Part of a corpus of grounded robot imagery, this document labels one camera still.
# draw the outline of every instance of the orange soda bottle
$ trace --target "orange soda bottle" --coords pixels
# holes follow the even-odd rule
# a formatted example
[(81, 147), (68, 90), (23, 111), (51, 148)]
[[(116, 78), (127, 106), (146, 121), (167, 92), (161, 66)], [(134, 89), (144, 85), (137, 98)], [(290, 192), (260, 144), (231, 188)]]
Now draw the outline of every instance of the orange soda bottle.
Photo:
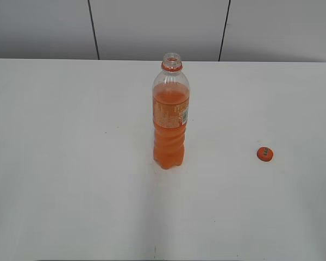
[(165, 54), (153, 83), (153, 157), (163, 169), (180, 166), (184, 160), (190, 84), (182, 68), (180, 55)]

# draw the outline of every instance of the bottle mouth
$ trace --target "bottle mouth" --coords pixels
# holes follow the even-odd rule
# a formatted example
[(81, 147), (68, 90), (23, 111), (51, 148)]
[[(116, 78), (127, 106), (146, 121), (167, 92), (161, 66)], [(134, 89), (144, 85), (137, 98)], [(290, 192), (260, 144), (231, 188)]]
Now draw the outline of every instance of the bottle mouth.
[(183, 68), (181, 57), (177, 53), (166, 53), (163, 57), (162, 69), (168, 72), (177, 72)]

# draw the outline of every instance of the orange liquid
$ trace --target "orange liquid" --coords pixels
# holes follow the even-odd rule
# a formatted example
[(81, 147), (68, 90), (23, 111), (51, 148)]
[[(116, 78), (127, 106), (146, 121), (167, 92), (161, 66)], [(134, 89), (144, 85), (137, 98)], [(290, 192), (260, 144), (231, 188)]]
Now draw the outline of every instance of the orange liquid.
[[(189, 89), (180, 83), (161, 83), (154, 87), (153, 97), (162, 104), (177, 105), (190, 97)], [(184, 160), (186, 124), (168, 129), (154, 123), (153, 158), (163, 169), (180, 166)]]

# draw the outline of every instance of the white wall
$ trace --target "white wall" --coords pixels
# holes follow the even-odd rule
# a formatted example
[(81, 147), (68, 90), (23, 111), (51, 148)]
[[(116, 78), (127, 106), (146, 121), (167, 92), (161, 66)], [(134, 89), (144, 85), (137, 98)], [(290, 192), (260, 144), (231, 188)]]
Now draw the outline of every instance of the white wall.
[[(90, 0), (101, 59), (218, 60), (229, 0)], [(0, 0), (0, 58), (97, 59), (87, 0)], [(231, 0), (222, 61), (326, 61), (326, 0)]]
[(217, 61), (228, 0), (91, 0), (101, 59)]
[(326, 0), (231, 0), (222, 61), (326, 61)]
[(0, 58), (97, 59), (86, 0), (0, 0)]

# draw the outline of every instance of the bottle label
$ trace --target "bottle label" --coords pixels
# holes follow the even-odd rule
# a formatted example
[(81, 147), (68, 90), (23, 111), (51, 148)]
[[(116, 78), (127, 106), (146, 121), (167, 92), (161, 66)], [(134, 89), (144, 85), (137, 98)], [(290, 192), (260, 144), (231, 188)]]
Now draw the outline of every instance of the bottle label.
[(158, 126), (173, 129), (187, 123), (189, 99), (181, 104), (163, 104), (153, 98), (153, 122)]

